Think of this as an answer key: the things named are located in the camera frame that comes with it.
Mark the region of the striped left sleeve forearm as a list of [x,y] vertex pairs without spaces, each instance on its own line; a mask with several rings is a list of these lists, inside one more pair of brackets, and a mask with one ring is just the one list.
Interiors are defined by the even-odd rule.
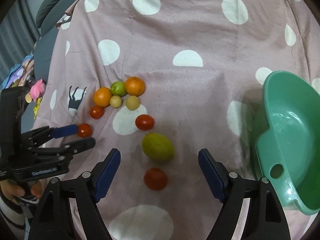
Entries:
[[9,229],[17,239],[27,239],[29,234],[29,223],[22,208],[8,200],[1,192],[1,215]]

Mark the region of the left hand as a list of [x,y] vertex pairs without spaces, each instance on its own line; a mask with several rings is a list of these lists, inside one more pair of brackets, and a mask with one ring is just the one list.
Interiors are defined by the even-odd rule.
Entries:
[[[12,183],[9,180],[1,181],[1,191],[3,192],[4,196],[12,201],[15,204],[19,204],[17,201],[18,197],[23,197],[25,195],[25,191],[23,188],[18,186],[15,183]],[[41,198],[42,196],[42,184],[40,181],[37,181],[30,189],[30,192],[33,196],[37,198]]]

